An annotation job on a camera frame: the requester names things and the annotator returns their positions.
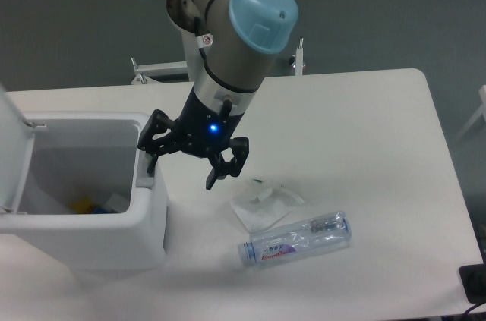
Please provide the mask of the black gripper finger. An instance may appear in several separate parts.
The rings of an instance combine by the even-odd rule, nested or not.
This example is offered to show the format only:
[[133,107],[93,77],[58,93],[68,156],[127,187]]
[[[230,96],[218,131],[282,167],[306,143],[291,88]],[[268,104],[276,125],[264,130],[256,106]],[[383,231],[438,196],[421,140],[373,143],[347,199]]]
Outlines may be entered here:
[[[222,154],[227,149],[232,151],[232,158],[229,161],[226,161]],[[217,180],[223,180],[227,175],[238,177],[249,155],[249,150],[250,141],[247,137],[231,138],[219,146],[208,147],[206,154],[212,170],[206,179],[206,189],[211,190]]]
[[159,109],[154,110],[149,117],[140,133],[137,144],[137,148],[150,157],[146,170],[148,175],[153,174],[160,156],[178,151],[178,144],[175,141],[177,126],[177,120],[171,120],[167,114]]

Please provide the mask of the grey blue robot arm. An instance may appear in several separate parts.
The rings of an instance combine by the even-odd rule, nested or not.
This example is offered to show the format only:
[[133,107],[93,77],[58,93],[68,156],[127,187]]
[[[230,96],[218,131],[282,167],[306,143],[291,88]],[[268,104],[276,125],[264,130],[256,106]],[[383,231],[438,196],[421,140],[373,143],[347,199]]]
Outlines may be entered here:
[[173,23],[208,49],[187,54],[194,85],[176,119],[156,110],[138,142],[153,162],[183,152],[211,164],[206,186],[241,173],[249,154],[234,131],[298,19],[295,0],[167,0]]

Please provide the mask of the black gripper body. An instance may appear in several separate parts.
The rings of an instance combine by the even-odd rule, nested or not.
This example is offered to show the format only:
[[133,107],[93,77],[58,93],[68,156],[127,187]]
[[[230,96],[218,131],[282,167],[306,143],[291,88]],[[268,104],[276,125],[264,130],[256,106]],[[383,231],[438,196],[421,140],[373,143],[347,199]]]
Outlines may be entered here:
[[219,154],[224,150],[247,151],[246,137],[232,137],[243,114],[233,115],[232,97],[224,95],[216,101],[216,109],[203,104],[194,89],[172,129],[174,141],[181,144],[183,153],[207,158],[209,153]]

